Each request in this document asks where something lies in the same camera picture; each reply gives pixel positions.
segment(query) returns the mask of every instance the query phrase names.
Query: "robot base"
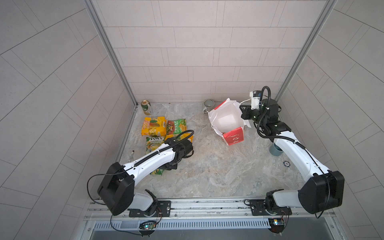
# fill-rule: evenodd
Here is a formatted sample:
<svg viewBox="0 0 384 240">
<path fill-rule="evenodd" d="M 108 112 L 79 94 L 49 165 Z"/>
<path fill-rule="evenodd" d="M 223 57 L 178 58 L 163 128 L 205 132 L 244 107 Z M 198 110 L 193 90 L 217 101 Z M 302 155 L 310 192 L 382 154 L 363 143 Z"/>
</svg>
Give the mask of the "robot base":
<svg viewBox="0 0 384 240">
<path fill-rule="evenodd" d="M 170 216 L 170 201 L 159 201 L 157 203 L 157 207 L 160 208 L 160 213 L 162 217 L 169 217 Z M 156 209 L 153 216 L 157 216 L 159 210 Z M 129 210 L 129 217 L 153 217 L 153 216 L 147 216 L 145 215 L 144 211 L 138 210 L 138 209 L 130 209 Z"/>
</svg>

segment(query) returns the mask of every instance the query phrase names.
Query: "black cable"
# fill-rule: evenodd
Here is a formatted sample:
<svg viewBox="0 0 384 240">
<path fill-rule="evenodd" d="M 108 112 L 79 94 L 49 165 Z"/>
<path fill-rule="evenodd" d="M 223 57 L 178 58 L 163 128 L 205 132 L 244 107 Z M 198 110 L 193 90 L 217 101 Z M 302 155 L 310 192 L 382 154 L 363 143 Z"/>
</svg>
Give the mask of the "black cable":
<svg viewBox="0 0 384 240">
<path fill-rule="evenodd" d="M 133 232 L 128 232 L 128 231 L 123 231 L 123 230 L 119 230 L 119 229 L 114 228 L 113 225 L 112 225 L 112 216 L 113 216 L 113 215 L 111 215 L 111 219 L 109 220 L 109 223 L 111 224 L 111 227 L 112 227 L 114 230 L 119 231 L 119 232 L 130 233 L 130 234 L 137 235 L 137 236 L 142 236 L 141 234 L 137 234 L 137 233 L 133 233 Z"/>
<path fill-rule="evenodd" d="M 182 141 L 187 141 L 187 140 L 188 140 L 190 137 L 192 137 L 192 135 L 195 133 L 195 131 L 193 131 L 193 130 L 186 130 L 186 131 L 180 133 L 179 135 L 177 135 L 177 136 L 176 136 L 176 139 L 177 139 L 178 137 L 180 137 L 181 135 L 183 135 L 184 133 L 187 133 L 187 132 L 190 132 L 190 134 L 189 134 L 187 137 L 181 139 L 180 141 L 176 142 L 175 144 L 172 144 L 172 145 L 170 145 L 170 146 L 167 146 L 167 147 L 164 147 L 164 148 L 162 148 L 162 149 L 159 149 L 158 151 L 156 150 L 156 151 L 152 152 L 152 154 L 146 156 L 145 158 L 141 159 L 139 162 L 135 163 L 134 167 L 137 167 L 138 165 L 140 165 L 140 164 L 142 164 L 143 162 L 147 161 L 147 160 L 150 159 L 151 157 L 156 156 L 157 154 L 160 154 L 160 152 L 164 152 L 165 150 L 168 150 L 168 149 L 170 149 L 170 148 L 176 146 L 177 144 L 180 144 Z"/>
<path fill-rule="evenodd" d="M 245 201 L 248 201 L 249 203 L 251 203 L 251 202 L 249 201 L 249 199 L 244 199 L 243 203 L 244 203 L 245 205 L 247 205 L 247 206 L 251 206 L 251 204 L 246 204 Z"/>
</svg>

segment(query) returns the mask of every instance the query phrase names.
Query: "snack bag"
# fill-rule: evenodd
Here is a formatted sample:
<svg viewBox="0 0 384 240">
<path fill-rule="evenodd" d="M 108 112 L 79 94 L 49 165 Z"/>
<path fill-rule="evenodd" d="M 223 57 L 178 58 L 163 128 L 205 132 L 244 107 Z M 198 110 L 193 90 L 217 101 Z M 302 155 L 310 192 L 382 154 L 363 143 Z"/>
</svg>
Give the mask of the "snack bag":
<svg viewBox="0 0 384 240">
<path fill-rule="evenodd" d="M 189 132 L 186 132 L 186 133 L 184 133 L 183 135 L 181 135 L 177 140 L 181 140 L 181 139 L 183 139 L 183 138 L 186 138 L 186 137 L 188 137 L 189 134 L 190 134 Z M 178 134 L 170 134 L 170 135 L 167 135 L 166 138 L 164 139 L 164 141 L 167 140 L 167 139 L 170 138 L 170 137 L 177 137 L 177 135 L 178 135 Z M 188 140 L 189 140 L 190 142 L 192 142 L 192 140 L 193 140 L 193 136 L 191 136 Z"/>
<path fill-rule="evenodd" d="M 143 127 L 141 129 L 141 135 L 149 135 L 152 137 L 166 136 L 166 118 L 157 117 L 157 118 L 145 118 Z"/>
<path fill-rule="evenodd" d="M 146 154 L 153 152 L 165 141 L 164 137 L 147 137 L 147 150 Z"/>
<path fill-rule="evenodd" d="M 167 135 L 179 134 L 187 130 L 187 123 L 185 119 L 168 120 L 167 123 Z"/>
</svg>

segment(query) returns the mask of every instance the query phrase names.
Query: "white wall tile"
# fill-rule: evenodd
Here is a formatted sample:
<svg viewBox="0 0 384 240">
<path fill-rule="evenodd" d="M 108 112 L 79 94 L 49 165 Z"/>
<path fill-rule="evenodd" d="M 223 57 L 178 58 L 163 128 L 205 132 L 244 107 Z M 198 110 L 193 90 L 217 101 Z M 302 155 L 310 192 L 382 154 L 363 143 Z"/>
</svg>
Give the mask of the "white wall tile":
<svg viewBox="0 0 384 240">
<path fill-rule="evenodd" d="M 223 26 L 266 26 L 272 23 L 278 1 L 227 1 Z"/>
<path fill-rule="evenodd" d="M 297 70 L 297 75 L 299 75 L 310 90 L 315 88 L 316 84 L 320 81 L 324 74 L 324 71 L 321 70 L 321 68 L 317 66 L 316 63 L 314 63 L 308 56 L 305 56 L 303 62 Z"/>
<path fill-rule="evenodd" d="M 291 67 L 300 48 L 270 48 L 263 66 L 287 66 Z"/>
<path fill-rule="evenodd" d="M 55 74 L 72 93 L 75 93 L 102 60 L 96 44 L 91 41 L 65 61 Z"/>
<path fill-rule="evenodd" d="M 18 164 L 71 96 L 54 74 L 41 83 L 0 122 L 0 159 Z"/>
<path fill-rule="evenodd" d="M 182 94 L 209 94 L 211 83 L 206 82 L 187 82 L 173 83 L 175 93 Z"/>
<path fill-rule="evenodd" d="M 284 104 L 290 117 L 299 109 L 299 104 L 297 104 L 295 98 L 292 96 L 291 92 L 285 91 L 281 96 L 281 102 Z"/>
<path fill-rule="evenodd" d="M 361 22 L 341 12 L 332 11 L 321 29 L 320 36 L 343 50 L 361 25 Z"/>
<path fill-rule="evenodd" d="M 113 48 L 126 48 L 119 27 L 104 27 Z"/>
<path fill-rule="evenodd" d="M 99 99 L 100 103 L 104 106 L 108 113 L 111 113 L 113 107 L 119 99 L 121 92 L 124 89 L 125 88 L 119 76 L 116 75 Z"/>
<path fill-rule="evenodd" d="M 0 57 L 0 119 L 35 89 L 16 69 Z"/>
<path fill-rule="evenodd" d="M 266 55 L 268 54 L 269 48 L 263 48 L 263 51 L 260 55 L 259 62 L 257 63 L 258 66 L 263 66 L 265 62 Z"/>
<path fill-rule="evenodd" d="M 77 217 L 60 215 L 48 240 L 68 240 L 78 221 Z"/>
<path fill-rule="evenodd" d="M 170 66 L 212 66 L 213 48 L 168 48 Z"/>
<path fill-rule="evenodd" d="M 59 113 L 3 186 L 40 195 L 79 131 L 67 115 Z"/>
<path fill-rule="evenodd" d="M 378 237 L 378 233 L 376 232 L 373 225 L 367 226 L 358 226 L 358 227 L 350 227 L 349 228 L 354 237 Z"/>
<path fill-rule="evenodd" d="M 81 36 L 83 37 L 86 43 L 89 42 L 92 38 L 96 37 L 97 31 L 93 26 L 93 23 L 88 15 L 87 10 L 84 9 L 72 15 L 71 19 L 73 20 L 74 24 L 76 25 L 77 29 L 79 30 Z"/>
<path fill-rule="evenodd" d="M 280 48 L 301 48 L 312 28 L 287 28 Z"/>
<path fill-rule="evenodd" d="M 344 184 L 343 203 L 340 207 L 338 207 L 338 209 L 349 227 L 371 224 L 347 184 Z"/>
<path fill-rule="evenodd" d="M 108 56 L 108 53 L 107 53 L 107 50 L 105 49 L 105 46 L 103 45 L 103 43 L 101 42 L 101 39 L 100 39 L 100 36 L 96 36 L 93 41 L 95 42 L 96 44 L 96 47 L 97 49 L 99 50 L 101 56 L 103 58 L 106 58 Z"/>
<path fill-rule="evenodd" d="M 316 122 L 312 124 L 314 130 L 320 127 L 328 118 L 330 118 L 329 114 L 325 112 Z"/>
<path fill-rule="evenodd" d="M 338 169 L 340 169 L 340 172 L 343 173 L 347 183 L 373 175 L 366 163 L 331 118 L 328 118 L 328 120 L 316 129 L 316 133 L 327 148 L 328 153 L 331 155 Z"/>
<path fill-rule="evenodd" d="M 232 28 L 175 28 L 178 48 L 229 48 Z"/>
<path fill-rule="evenodd" d="M 331 79 L 318 91 L 316 97 L 347 138 L 372 123 L 359 106 Z"/>
<path fill-rule="evenodd" d="M 48 239 L 79 174 L 59 165 L 15 239 Z"/>
<path fill-rule="evenodd" d="M 318 36 L 308 51 L 308 56 L 328 75 L 338 83 L 353 67 L 355 62 Z"/>
<path fill-rule="evenodd" d="M 319 103 L 304 82 L 300 83 L 297 87 L 297 90 L 293 93 L 293 97 L 303 110 L 311 125 L 325 113 L 323 106 Z"/>
<path fill-rule="evenodd" d="M 161 55 L 163 57 L 164 66 L 169 67 L 168 49 L 162 48 Z"/>
<path fill-rule="evenodd" d="M 26 3 L 45 28 L 84 9 L 83 3 L 76 0 L 26 0 Z"/>
<path fill-rule="evenodd" d="M 381 186 L 381 183 L 375 176 L 370 176 L 349 184 L 349 187 L 353 193 L 364 191 L 377 186 Z"/>
<path fill-rule="evenodd" d="M 241 67 L 239 82 L 272 82 L 279 67 Z"/>
<path fill-rule="evenodd" d="M 286 28 L 233 28 L 231 48 L 278 48 Z"/>
<path fill-rule="evenodd" d="M 96 143 L 91 155 L 89 156 L 89 160 L 79 177 L 79 180 L 77 181 L 70 197 L 68 198 L 67 204 L 81 208 L 84 207 L 84 204 L 88 198 L 87 192 L 84 191 L 84 186 L 87 184 L 88 179 L 100 170 L 106 155 L 107 151 L 105 151 L 99 144 Z M 93 187 L 95 180 L 96 178 L 92 178 L 89 181 L 88 186 L 90 189 Z"/>
<path fill-rule="evenodd" d="M 325 1 L 287 1 L 277 26 L 313 27 Z"/>
<path fill-rule="evenodd" d="M 76 162 L 72 158 L 68 157 L 67 155 L 64 156 L 64 158 L 61 161 L 61 164 L 74 170 L 75 172 L 81 173 L 84 166 L 80 163 Z"/>
<path fill-rule="evenodd" d="M 119 126 L 123 113 L 122 109 L 120 109 L 120 107 L 116 104 L 107 122 L 105 123 L 103 130 L 101 131 L 100 138 L 108 145 L 111 145 L 112 143 L 113 136 Z"/>
<path fill-rule="evenodd" d="M 231 82 L 235 67 L 193 67 L 194 82 Z"/>
<path fill-rule="evenodd" d="M 164 66 L 160 48 L 118 48 L 118 51 L 124 67 Z"/>
<path fill-rule="evenodd" d="M 0 160 L 0 184 L 3 185 L 5 180 L 11 175 L 16 168 L 15 165 Z"/>
<path fill-rule="evenodd" d="M 136 94 L 169 94 L 166 83 L 132 83 Z"/>
<path fill-rule="evenodd" d="M 320 88 L 324 86 L 324 84 L 330 79 L 327 74 L 324 74 L 323 77 L 320 79 L 320 81 L 315 85 L 315 87 L 312 89 L 313 94 L 316 95 L 316 93 L 319 92 Z"/>
<path fill-rule="evenodd" d="M 249 87 L 251 86 L 250 82 L 217 82 L 215 93 L 235 93 L 235 94 L 246 94 L 249 95 Z"/>
<path fill-rule="evenodd" d="M 151 1 L 98 0 L 106 26 L 156 26 Z"/>
<path fill-rule="evenodd" d="M 223 26 L 225 1 L 217 1 L 216 26 Z"/>
<path fill-rule="evenodd" d="M 67 105 L 81 117 L 83 121 L 86 121 L 105 88 L 106 86 L 99 74 L 93 71 L 71 97 Z"/>
<path fill-rule="evenodd" d="M 343 52 L 345 54 L 349 54 L 351 50 L 356 46 L 356 44 L 360 41 L 360 39 L 364 36 L 364 34 L 368 31 L 370 26 L 363 24 L 359 28 L 359 30 L 355 33 L 355 35 L 352 37 L 352 39 L 348 42 L 348 44 L 343 49 Z"/>
<path fill-rule="evenodd" d="M 152 3 L 153 16 L 155 18 L 156 26 L 163 26 L 163 20 L 161 19 L 159 1 L 152 0 L 151 3 Z"/>
<path fill-rule="evenodd" d="M 80 34 L 79 30 L 77 29 L 76 25 L 74 24 L 72 18 L 70 18 L 70 17 L 66 18 L 64 21 L 68 24 L 68 26 L 70 27 L 72 33 L 75 35 L 75 37 L 76 37 L 77 41 L 80 43 L 80 45 L 84 46 L 86 42 L 84 41 L 84 39 L 83 39 L 82 35 Z"/>
<path fill-rule="evenodd" d="M 381 129 L 375 123 L 372 123 L 368 127 L 356 133 L 353 137 L 349 138 L 349 141 L 353 146 L 356 146 L 357 144 L 361 143 L 365 139 L 375 135 L 380 131 Z"/>
<path fill-rule="evenodd" d="M 163 26 L 216 26 L 217 1 L 159 1 Z"/>
<path fill-rule="evenodd" d="M 143 67 L 122 67 L 122 70 L 130 83 L 147 82 Z"/>
<path fill-rule="evenodd" d="M 183 94 L 183 102 L 199 102 L 202 103 L 207 99 L 211 99 L 213 101 L 220 102 L 221 101 L 221 94 Z"/>
<path fill-rule="evenodd" d="M 221 48 L 219 66 L 257 66 L 261 48 Z"/>
<path fill-rule="evenodd" d="M 383 1 L 377 0 L 355 0 L 350 1 L 351 5 L 346 11 L 351 16 L 363 23 L 366 23 L 380 31 L 384 31 L 384 19 L 382 17 Z"/>
<path fill-rule="evenodd" d="M 188 82 L 187 67 L 150 67 L 153 82 Z"/>
<path fill-rule="evenodd" d="M 0 187 L 0 204 L 32 209 L 39 197 Z"/>
<path fill-rule="evenodd" d="M 69 148 L 68 157 L 84 166 L 106 122 L 107 119 L 95 107 Z"/>
<path fill-rule="evenodd" d="M 14 239 L 30 210 L 0 204 L 0 232 L 4 239 Z"/>
<path fill-rule="evenodd" d="M 374 187 L 355 193 L 355 196 L 371 220 L 375 230 L 378 232 L 380 237 L 383 238 L 383 219 L 377 214 L 377 210 L 380 209 L 380 213 L 382 212 L 380 202 L 384 200 L 384 188 L 382 186 Z"/>
<path fill-rule="evenodd" d="M 145 99 L 153 103 L 180 103 L 183 101 L 181 94 L 146 94 Z"/>
<path fill-rule="evenodd" d="M 218 66 L 218 58 L 220 56 L 220 49 L 214 48 L 214 59 L 212 61 L 212 66 Z"/>
<path fill-rule="evenodd" d="M 383 168 L 382 156 L 384 153 L 382 148 L 383 140 L 384 133 L 380 131 L 355 146 L 357 152 L 382 184 L 384 183 L 384 174 L 381 171 Z"/>
<path fill-rule="evenodd" d="M 370 72 L 356 64 L 339 82 L 339 86 L 361 109 L 384 129 L 382 112 L 384 84 Z"/>
<path fill-rule="evenodd" d="M 39 19 L 32 12 L 31 8 L 24 0 L 13 0 L 13 2 L 17 5 L 17 7 L 32 24 L 32 26 L 36 29 L 37 32 L 41 32 L 45 29 L 43 24 L 39 21 Z"/>
<path fill-rule="evenodd" d="M 174 48 L 173 28 L 121 27 L 122 38 L 127 48 Z"/>
<path fill-rule="evenodd" d="M 12 51 L 41 79 L 45 79 L 79 49 L 80 44 L 68 24 L 61 21 Z"/>
<path fill-rule="evenodd" d="M 107 81 L 110 83 L 112 79 L 116 76 L 116 70 L 112 64 L 112 61 L 109 57 L 105 58 L 99 65 Z"/>
<path fill-rule="evenodd" d="M 311 154 L 318 158 L 327 153 L 323 143 L 313 130 L 310 122 L 307 120 L 303 112 L 301 112 L 296 119 L 293 120 L 293 123 L 295 124 L 301 138 L 304 140 L 306 147 Z"/>
<path fill-rule="evenodd" d="M 23 75 L 24 78 L 26 78 L 33 86 L 37 87 L 42 82 L 42 80 L 27 65 L 25 65 L 25 63 L 23 63 L 23 61 L 12 52 L 12 50 L 1 54 L 1 57 L 11 64 L 12 67 Z"/>
<path fill-rule="evenodd" d="M 16 46 L 37 33 L 12 0 L 0 3 L 0 53 Z"/>
<path fill-rule="evenodd" d="M 271 23 L 271 27 L 276 27 L 280 21 L 281 14 L 283 13 L 284 7 L 285 7 L 286 1 L 279 1 L 279 4 L 277 5 L 275 14 L 273 16 L 273 20 Z"/>
<path fill-rule="evenodd" d="M 370 28 L 348 54 L 373 75 L 384 81 L 384 69 L 381 60 L 384 58 L 384 33 Z"/>
</svg>

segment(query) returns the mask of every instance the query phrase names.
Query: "gray floor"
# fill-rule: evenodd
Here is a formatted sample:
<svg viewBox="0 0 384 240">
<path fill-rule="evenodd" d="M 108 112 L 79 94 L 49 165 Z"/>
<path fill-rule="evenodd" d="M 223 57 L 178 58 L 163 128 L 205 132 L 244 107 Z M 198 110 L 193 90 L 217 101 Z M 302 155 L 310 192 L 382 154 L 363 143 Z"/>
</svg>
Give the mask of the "gray floor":
<svg viewBox="0 0 384 240">
<path fill-rule="evenodd" d="M 188 129 L 195 131 L 194 155 L 183 159 L 176 170 L 163 175 L 149 175 L 137 188 L 149 189 L 157 197 L 231 197 L 257 196 L 275 189 L 300 189 L 304 181 L 297 168 L 283 154 L 280 157 L 268 151 L 270 140 L 258 136 L 253 124 L 245 128 L 245 140 L 227 146 L 215 134 L 202 113 L 201 103 L 153 104 L 153 116 L 175 120 L 185 118 Z M 144 113 L 137 110 L 132 129 L 120 163 L 128 162 L 132 150 L 134 159 L 145 155 L 146 138 L 141 136 Z"/>
</svg>

